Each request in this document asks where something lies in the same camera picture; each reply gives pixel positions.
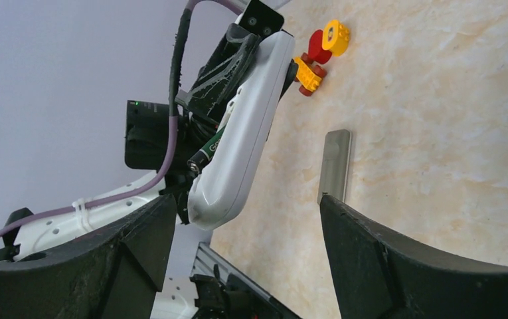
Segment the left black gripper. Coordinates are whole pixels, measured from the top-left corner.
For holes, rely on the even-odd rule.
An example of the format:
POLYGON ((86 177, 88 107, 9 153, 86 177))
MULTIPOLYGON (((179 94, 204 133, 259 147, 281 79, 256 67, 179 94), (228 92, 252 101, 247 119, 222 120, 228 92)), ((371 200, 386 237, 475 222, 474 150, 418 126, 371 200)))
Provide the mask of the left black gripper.
POLYGON ((260 43, 284 24, 283 16, 262 1, 249 1, 240 13, 242 17, 229 24, 188 93, 175 96, 176 105, 213 126, 222 120, 260 43))

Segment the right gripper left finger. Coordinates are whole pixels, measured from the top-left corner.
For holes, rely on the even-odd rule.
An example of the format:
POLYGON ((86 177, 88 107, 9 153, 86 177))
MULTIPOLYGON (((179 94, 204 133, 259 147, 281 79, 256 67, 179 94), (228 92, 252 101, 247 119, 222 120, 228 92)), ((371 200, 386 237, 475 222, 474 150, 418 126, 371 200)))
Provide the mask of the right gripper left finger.
POLYGON ((149 318, 177 204, 163 195, 59 246, 0 262, 0 318, 149 318))

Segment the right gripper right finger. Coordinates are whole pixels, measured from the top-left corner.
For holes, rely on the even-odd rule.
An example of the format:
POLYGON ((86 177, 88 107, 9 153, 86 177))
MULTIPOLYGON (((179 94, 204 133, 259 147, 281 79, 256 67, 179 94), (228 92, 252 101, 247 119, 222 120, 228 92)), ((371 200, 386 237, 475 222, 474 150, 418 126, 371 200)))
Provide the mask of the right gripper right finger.
POLYGON ((428 246, 330 195, 319 210, 342 318, 508 318, 508 266, 428 246))

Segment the white remote control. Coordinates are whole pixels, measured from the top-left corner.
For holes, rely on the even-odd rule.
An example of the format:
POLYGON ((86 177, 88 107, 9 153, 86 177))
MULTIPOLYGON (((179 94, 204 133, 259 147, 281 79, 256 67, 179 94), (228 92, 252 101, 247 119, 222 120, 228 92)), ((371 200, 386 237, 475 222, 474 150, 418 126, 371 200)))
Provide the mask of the white remote control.
POLYGON ((254 67, 230 101, 233 111, 211 162, 193 182, 189 220, 214 230, 243 210, 292 61, 295 39, 279 31, 264 39, 254 67))

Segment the dark green AA battery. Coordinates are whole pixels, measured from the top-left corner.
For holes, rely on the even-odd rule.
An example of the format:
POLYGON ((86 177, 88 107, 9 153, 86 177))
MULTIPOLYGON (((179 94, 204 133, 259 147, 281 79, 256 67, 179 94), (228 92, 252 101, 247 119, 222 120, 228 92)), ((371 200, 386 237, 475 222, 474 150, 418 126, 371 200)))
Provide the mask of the dark green AA battery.
POLYGON ((189 169, 195 175, 201 174, 202 170, 212 161, 225 129, 225 127, 219 128, 216 134, 187 161, 189 169))

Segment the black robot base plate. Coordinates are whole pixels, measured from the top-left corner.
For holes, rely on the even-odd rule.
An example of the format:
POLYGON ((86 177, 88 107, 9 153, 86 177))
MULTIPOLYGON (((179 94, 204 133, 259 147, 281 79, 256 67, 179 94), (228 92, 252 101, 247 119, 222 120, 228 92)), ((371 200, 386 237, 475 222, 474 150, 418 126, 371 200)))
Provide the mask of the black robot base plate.
POLYGON ((190 281, 197 290, 194 318, 300 319, 206 243, 198 245, 190 281))

